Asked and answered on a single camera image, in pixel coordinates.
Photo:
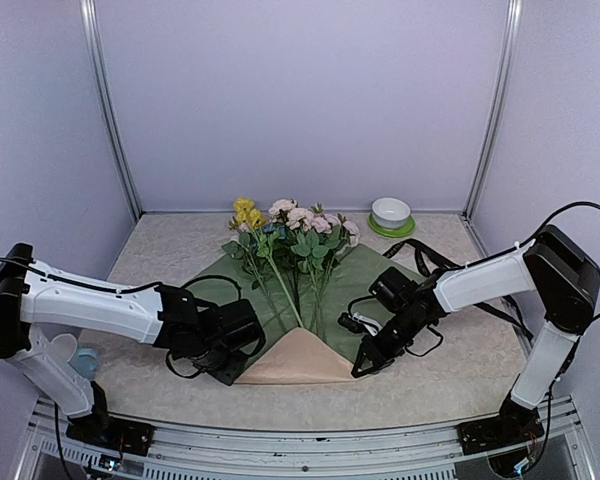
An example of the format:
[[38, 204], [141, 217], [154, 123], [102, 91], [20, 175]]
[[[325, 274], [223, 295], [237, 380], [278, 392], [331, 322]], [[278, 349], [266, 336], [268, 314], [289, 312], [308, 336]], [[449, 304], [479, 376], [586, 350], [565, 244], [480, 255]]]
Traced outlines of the green pink wrapping paper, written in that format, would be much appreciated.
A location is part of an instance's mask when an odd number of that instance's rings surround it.
[[300, 278], [298, 293], [300, 328], [287, 297], [271, 271], [265, 274], [266, 287], [257, 285], [238, 260], [222, 256], [197, 276], [189, 286], [194, 296], [219, 305], [237, 299], [238, 291], [218, 275], [236, 281], [248, 299], [266, 335], [263, 351], [247, 361], [244, 373], [236, 380], [243, 385], [309, 385], [352, 382], [353, 362], [361, 343], [337, 323], [349, 302], [369, 293], [372, 283], [388, 268], [394, 267], [408, 279], [420, 283], [424, 277], [375, 250], [358, 245], [345, 252], [332, 271], [324, 290], [321, 309], [314, 309], [315, 297], [306, 276]]

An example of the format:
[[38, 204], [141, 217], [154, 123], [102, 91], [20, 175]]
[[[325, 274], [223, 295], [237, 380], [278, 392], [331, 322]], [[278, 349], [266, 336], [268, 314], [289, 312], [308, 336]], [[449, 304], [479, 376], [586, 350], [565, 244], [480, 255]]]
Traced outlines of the black printed ribbon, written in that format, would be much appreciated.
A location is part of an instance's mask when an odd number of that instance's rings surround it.
[[[383, 256], [391, 259], [405, 246], [410, 246], [414, 250], [416, 269], [422, 276], [429, 276], [431, 274], [424, 257], [427, 257], [428, 260], [439, 269], [450, 270], [452, 267], [457, 267], [456, 263], [452, 262], [450, 259], [443, 256], [430, 246], [416, 239], [405, 239], [393, 244], [383, 253]], [[501, 298], [501, 300], [515, 313], [514, 316], [485, 302], [474, 304], [474, 307], [513, 325], [529, 342], [531, 342], [534, 338], [534, 335], [527, 328], [524, 322], [522, 311], [516, 300], [511, 295], [504, 296]]]

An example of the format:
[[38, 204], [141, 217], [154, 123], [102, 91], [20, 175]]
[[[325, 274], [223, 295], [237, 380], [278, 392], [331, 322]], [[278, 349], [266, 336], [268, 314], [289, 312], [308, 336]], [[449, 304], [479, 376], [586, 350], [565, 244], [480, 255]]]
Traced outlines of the pink rose stem bunch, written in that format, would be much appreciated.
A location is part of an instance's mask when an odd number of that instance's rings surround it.
[[307, 233], [310, 245], [309, 278], [313, 291], [314, 308], [309, 329], [325, 341], [326, 319], [324, 299], [334, 270], [357, 245], [359, 229], [342, 214], [327, 213], [321, 203], [311, 207], [313, 217]]

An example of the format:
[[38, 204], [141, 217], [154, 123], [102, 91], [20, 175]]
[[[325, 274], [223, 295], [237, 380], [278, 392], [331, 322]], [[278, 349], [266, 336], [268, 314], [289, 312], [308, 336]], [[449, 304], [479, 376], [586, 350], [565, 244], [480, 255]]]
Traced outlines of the blue fake flower stem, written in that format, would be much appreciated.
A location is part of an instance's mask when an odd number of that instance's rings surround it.
[[274, 236], [276, 239], [285, 240], [286, 235], [286, 226], [280, 223], [268, 223], [264, 225], [262, 228], [262, 233], [266, 236]]

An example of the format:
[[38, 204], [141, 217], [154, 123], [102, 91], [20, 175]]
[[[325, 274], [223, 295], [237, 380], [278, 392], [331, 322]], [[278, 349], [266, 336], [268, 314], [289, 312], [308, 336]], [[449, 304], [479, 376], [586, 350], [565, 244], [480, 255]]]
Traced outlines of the yellow fake flower stem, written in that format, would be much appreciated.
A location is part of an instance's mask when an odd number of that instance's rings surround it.
[[254, 200], [239, 197], [233, 202], [233, 216], [229, 221], [229, 230], [233, 237], [222, 246], [222, 250], [230, 258], [240, 261], [243, 270], [253, 277], [257, 289], [265, 296], [269, 306], [278, 313], [274, 305], [271, 278], [282, 290], [291, 314], [299, 328], [304, 328], [300, 313], [293, 304], [291, 293], [283, 280], [281, 269], [274, 259], [276, 238], [266, 236], [261, 228], [270, 221], [262, 210], [256, 207]]

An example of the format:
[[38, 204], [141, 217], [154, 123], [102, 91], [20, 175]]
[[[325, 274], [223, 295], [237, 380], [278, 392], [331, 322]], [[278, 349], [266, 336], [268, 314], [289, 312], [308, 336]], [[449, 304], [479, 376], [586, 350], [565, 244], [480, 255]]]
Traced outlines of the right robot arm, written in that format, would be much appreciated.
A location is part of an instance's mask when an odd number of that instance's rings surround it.
[[377, 333], [363, 336], [352, 375], [360, 378], [388, 367], [423, 329], [452, 313], [534, 293], [543, 310], [543, 325], [501, 405], [501, 414], [491, 423], [492, 436], [511, 444], [529, 429], [530, 415], [593, 323], [599, 291], [598, 264], [553, 224], [493, 258], [438, 268], [420, 282], [389, 268], [369, 292], [392, 316]]

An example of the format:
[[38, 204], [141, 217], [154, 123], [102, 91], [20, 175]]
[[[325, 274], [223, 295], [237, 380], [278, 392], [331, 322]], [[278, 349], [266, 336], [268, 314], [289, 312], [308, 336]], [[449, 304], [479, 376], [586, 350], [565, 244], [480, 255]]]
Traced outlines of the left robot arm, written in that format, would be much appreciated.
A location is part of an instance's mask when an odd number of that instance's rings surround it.
[[103, 332], [185, 359], [196, 374], [225, 385], [244, 371], [266, 344], [250, 301], [219, 305], [185, 287], [163, 282], [129, 286], [64, 273], [41, 262], [29, 244], [0, 257], [0, 359], [50, 397], [71, 425], [101, 445], [120, 434], [106, 394], [79, 374], [43, 332], [46, 325]]

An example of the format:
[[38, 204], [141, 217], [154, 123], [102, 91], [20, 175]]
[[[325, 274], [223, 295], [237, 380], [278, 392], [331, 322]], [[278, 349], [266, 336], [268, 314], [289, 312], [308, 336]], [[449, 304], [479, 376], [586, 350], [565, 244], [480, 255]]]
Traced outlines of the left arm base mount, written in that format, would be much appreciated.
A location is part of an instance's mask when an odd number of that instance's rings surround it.
[[95, 414], [69, 419], [66, 435], [88, 445], [145, 457], [148, 454], [155, 427], [144, 422]]

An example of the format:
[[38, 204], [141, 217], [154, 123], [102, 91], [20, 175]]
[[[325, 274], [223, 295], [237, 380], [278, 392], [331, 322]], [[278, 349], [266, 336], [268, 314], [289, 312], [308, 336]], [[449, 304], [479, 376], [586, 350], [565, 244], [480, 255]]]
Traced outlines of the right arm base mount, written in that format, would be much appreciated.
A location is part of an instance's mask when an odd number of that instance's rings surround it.
[[530, 441], [545, 434], [536, 410], [498, 413], [495, 416], [462, 422], [456, 427], [464, 455], [483, 453]]

